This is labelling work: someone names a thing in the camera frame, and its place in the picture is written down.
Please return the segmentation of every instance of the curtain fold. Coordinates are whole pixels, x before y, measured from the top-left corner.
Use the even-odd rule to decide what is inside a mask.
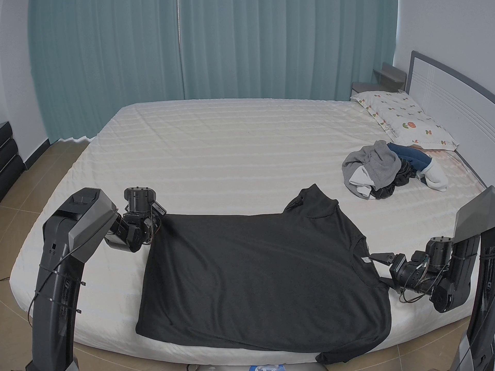
[[[183,99],[177,0],[30,0],[29,46],[51,142],[93,137],[122,107]]]
[[[392,63],[398,0],[179,0],[185,98],[349,99]]]

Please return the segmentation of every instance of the gray sweater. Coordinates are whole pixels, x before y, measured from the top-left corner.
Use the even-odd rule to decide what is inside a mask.
[[[364,166],[375,189],[388,186],[400,169],[400,159],[387,147],[384,140],[377,140],[374,145],[365,145],[359,151],[351,152],[342,163],[343,182],[345,186],[360,198],[369,197],[360,194],[349,179],[359,166]]]

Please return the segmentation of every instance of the floor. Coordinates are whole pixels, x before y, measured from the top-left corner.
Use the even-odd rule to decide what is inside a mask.
[[[87,141],[53,144],[17,180],[0,202],[0,279],[9,276],[24,239],[53,190]],[[447,370],[468,319],[447,325],[412,341],[328,366],[329,371]],[[139,359],[76,344],[81,371],[186,371],[183,364]],[[31,328],[14,300],[8,281],[0,282],[0,371],[22,370],[31,360]]]

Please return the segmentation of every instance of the bed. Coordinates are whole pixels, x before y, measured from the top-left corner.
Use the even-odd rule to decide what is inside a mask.
[[[433,65],[424,59],[421,62]],[[416,78],[422,76],[420,66],[412,72]],[[421,84],[410,75],[411,95],[428,92]],[[418,100],[430,106],[425,97]],[[427,113],[443,123],[442,113],[435,117],[435,108]],[[452,135],[463,144],[465,134]],[[12,292],[19,306],[27,310],[42,252],[42,225],[82,187],[102,188],[121,211],[126,205],[125,188],[148,186],[156,190],[158,202],[169,213],[250,215],[280,213],[300,189],[317,183],[327,196],[339,200],[343,212],[367,236],[370,252],[401,252],[410,257],[415,250],[423,250],[430,237],[452,235],[459,207],[485,188],[482,180],[486,182],[488,177],[483,168],[486,162],[476,155],[470,158],[464,154],[466,162],[455,152],[430,152],[449,178],[446,192],[412,180],[387,200],[362,200],[343,185],[341,164],[351,151],[377,139],[389,140],[357,102],[219,99],[140,103],[122,108],[48,200],[13,267]],[[478,171],[480,163],[483,176],[477,177],[468,164]],[[84,271],[87,285],[81,287],[79,296],[82,313],[76,318],[77,342],[190,364],[315,361],[316,353],[185,347],[137,335],[135,325],[148,250],[143,246],[132,254],[115,251],[104,243],[99,246]],[[387,276],[387,267],[377,268]],[[471,280],[473,288],[476,281],[477,266]],[[439,314],[427,298],[404,305],[390,290],[392,330],[375,350],[468,316],[474,293],[472,289],[463,306]]]

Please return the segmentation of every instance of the white pillow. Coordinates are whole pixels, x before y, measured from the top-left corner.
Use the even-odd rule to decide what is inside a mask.
[[[351,97],[358,101],[398,145],[454,151],[459,143],[425,114],[405,92],[368,91]]]

